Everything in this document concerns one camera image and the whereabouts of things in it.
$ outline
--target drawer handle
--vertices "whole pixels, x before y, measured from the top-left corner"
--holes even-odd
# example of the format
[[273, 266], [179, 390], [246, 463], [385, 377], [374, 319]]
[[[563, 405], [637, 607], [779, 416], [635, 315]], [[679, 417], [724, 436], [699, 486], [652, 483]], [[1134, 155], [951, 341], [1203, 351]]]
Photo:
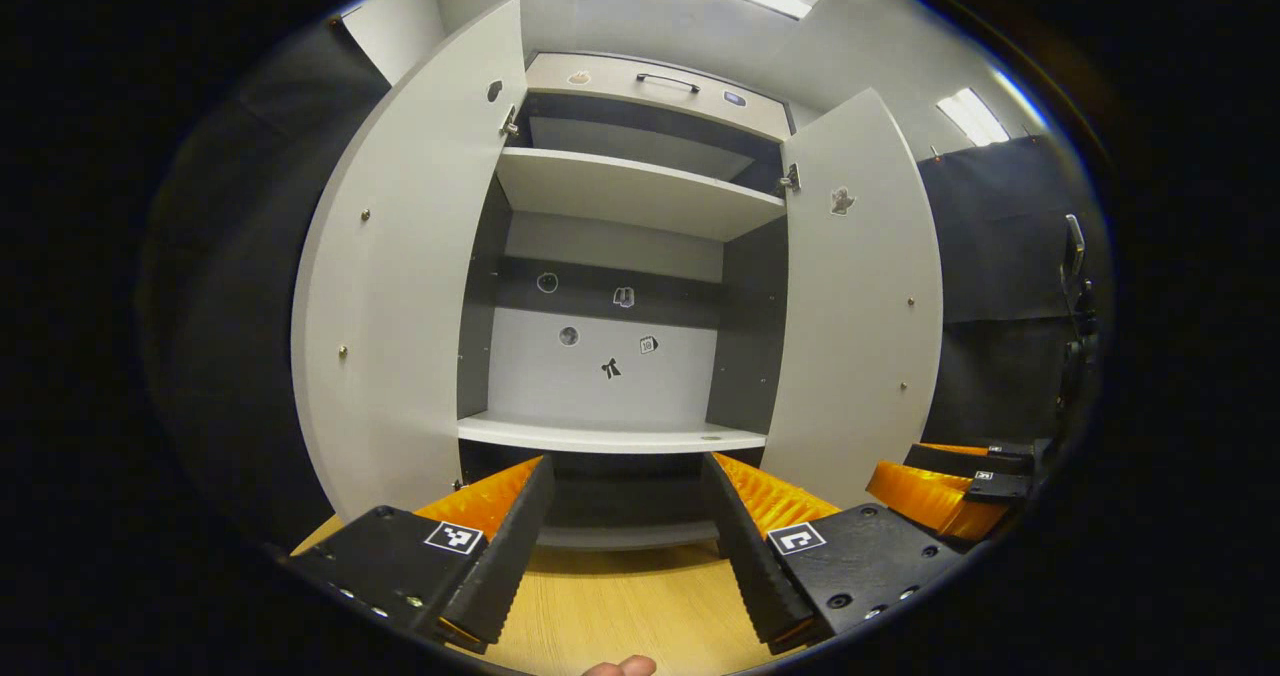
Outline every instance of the drawer handle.
[[689, 82], [682, 82], [681, 79], [673, 79], [673, 78], [671, 78], [671, 76], [636, 74], [636, 81], [637, 82], [643, 82], [644, 79], [667, 79], [667, 82], [676, 82], [677, 84], [686, 84], [689, 87], [689, 91], [691, 91], [694, 93], [698, 93], [699, 91], [703, 91], [703, 87], [700, 87], [700, 84], [691, 84]]

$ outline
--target white shelf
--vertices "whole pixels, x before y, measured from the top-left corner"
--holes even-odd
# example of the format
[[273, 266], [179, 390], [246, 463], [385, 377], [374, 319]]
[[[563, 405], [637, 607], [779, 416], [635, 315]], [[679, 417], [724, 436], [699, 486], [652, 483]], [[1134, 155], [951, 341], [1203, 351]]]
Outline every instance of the white shelf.
[[787, 213], [782, 198], [727, 181], [549, 149], [503, 149], [498, 181], [516, 211], [620, 221], [719, 242]]
[[760, 448], [764, 437], [713, 424], [620, 424], [550, 420], [484, 411], [458, 421], [458, 438], [498, 446], [585, 453], [699, 453]]

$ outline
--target black curtain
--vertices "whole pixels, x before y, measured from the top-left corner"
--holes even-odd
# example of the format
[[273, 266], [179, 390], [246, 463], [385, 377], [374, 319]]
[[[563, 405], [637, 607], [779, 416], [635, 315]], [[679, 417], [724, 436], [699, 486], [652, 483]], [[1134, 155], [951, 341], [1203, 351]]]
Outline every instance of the black curtain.
[[390, 86], [340, 22], [283, 44], [192, 129], [155, 198], [137, 297], [152, 403], [188, 476], [251, 539], [333, 508], [293, 399], [298, 257], [338, 157]]
[[942, 356], [925, 442], [1030, 443], [1057, 430], [1074, 338], [1059, 266], [1080, 220], [1100, 293], [1110, 259], [1092, 189], [1060, 143], [1010, 140], [919, 161], [942, 260]]

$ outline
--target cabinet door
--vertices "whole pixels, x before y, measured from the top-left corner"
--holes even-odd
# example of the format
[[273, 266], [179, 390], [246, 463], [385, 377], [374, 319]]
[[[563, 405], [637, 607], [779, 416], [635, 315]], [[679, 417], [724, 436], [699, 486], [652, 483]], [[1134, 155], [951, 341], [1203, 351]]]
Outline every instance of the cabinet door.
[[[915, 161], [874, 91], [782, 143], [787, 320], [762, 467], [849, 508], [906, 456], [933, 399], [942, 266]], [[855, 198], [832, 214], [832, 193]]]
[[502, 127], [525, 92], [511, 0], [374, 108], [312, 216], [293, 298], [293, 389], [311, 462], [344, 521], [379, 504], [419, 508], [461, 476], [467, 265]]

